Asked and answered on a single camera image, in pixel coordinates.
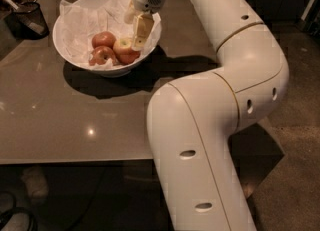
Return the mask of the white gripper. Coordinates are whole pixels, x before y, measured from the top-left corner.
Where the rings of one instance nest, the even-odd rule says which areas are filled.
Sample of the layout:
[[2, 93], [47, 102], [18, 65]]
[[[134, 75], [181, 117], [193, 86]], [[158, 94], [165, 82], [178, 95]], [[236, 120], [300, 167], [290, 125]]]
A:
[[[133, 35], [131, 47], [135, 51], [140, 51], [152, 31], [154, 26], [153, 16], [164, 5], [165, 0], [132, 0], [124, 14], [126, 24], [133, 23]], [[149, 13], [137, 13], [136, 10]]]

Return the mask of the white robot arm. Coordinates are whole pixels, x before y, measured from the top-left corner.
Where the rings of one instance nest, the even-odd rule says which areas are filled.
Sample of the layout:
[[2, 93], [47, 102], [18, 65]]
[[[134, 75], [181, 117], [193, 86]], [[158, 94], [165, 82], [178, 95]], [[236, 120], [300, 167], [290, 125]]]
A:
[[[245, 0], [190, 0], [219, 61], [170, 81], [152, 96], [147, 132], [175, 231], [256, 231], [229, 137], [270, 114], [289, 81], [278, 42]], [[165, 0], [132, 0], [133, 42]]]

